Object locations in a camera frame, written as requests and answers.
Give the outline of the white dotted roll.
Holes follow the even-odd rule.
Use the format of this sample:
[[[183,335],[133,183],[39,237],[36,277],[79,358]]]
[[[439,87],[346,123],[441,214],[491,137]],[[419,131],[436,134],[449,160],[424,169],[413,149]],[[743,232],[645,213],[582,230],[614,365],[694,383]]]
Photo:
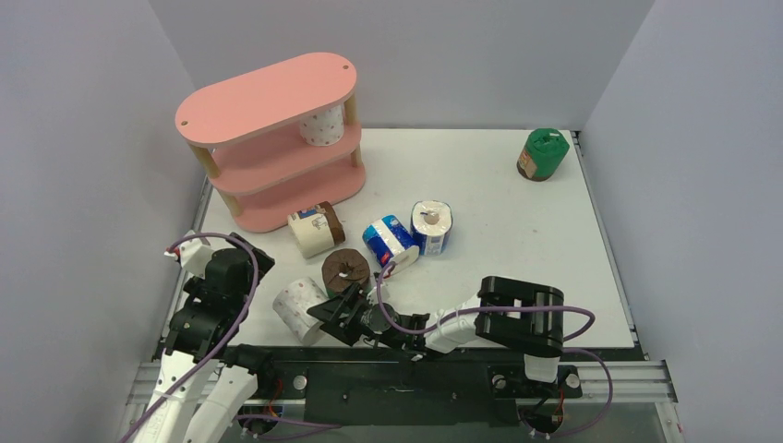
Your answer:
[[[309,308],[329,301],[329,297],[309,277],[292,281],[275,297],[272,308],[301,345],[311,346],[321,340],[322,321],[311,316]]]

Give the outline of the brown green roll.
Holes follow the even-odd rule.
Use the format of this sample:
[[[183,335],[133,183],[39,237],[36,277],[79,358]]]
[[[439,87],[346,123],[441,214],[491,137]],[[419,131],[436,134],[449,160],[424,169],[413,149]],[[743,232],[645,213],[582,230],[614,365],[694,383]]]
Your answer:
[[[355,249],[343,248],[330,253],[321,266],[321,277],[330,298],[340,295],[357,283],[362,291],[368,291],[371,269],[367,260]]]

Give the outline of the white dotted roll shelf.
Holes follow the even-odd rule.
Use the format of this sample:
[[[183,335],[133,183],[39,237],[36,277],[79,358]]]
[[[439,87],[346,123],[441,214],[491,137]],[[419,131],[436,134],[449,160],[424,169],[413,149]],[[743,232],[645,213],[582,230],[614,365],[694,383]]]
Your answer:
[[[331,146],[343,138],[343,106],[337,105],[299,121],[299,133],[310,146]]]

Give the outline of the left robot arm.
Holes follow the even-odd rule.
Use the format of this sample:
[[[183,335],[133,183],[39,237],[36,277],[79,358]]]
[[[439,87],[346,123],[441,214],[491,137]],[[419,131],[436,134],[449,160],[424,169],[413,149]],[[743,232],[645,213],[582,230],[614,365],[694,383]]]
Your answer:
[[[268,352],[230,345],[275,261],[238,233],[189,233],[165,251],[190,274],[147,408],[123,442],[216,442],[250,395],[274,388]]]

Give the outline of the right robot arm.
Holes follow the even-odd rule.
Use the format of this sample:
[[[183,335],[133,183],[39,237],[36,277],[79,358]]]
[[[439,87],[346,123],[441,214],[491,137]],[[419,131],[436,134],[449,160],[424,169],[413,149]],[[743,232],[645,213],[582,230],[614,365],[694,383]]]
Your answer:
[[[385,291],[382,279],[370,289],[352,283],[307,313],[319,321],[322,331],[344,344],[369,339],[413,359],[442,357],[477,339],[490,341],[523,356],[520,375],[491,376],[493,389],[510,389],[516,381],[534,395],[561,389],[560,359],[567,340],[563,315],[569,310],[562,291],[487,276],[467,302],[435,314],[411,315],[386,302]]]

